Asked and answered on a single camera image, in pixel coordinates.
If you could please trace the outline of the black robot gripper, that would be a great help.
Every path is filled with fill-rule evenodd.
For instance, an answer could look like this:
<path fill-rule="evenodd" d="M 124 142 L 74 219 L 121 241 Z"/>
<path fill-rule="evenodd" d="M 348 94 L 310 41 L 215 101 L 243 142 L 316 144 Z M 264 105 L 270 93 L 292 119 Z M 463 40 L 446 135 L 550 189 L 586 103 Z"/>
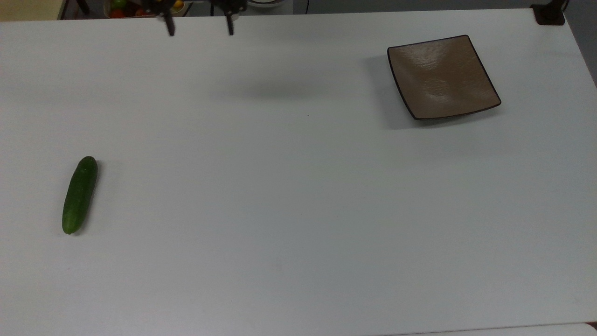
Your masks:
<path fill-rule="evenodd" d="M 160 18 L 166 24 L 169 36 L 175 36 L 175 23 L 171 13 L 168 13 L 174 7 L 175 3 L 176 0 L 142 0 L 141 7 L 147 13 L 160 15 Z M 207 3 L 224 12 L 228 33 L 230 36 L 233 36 L 235 14 L 247 9 L 247 0 L 207 0 Z"/>

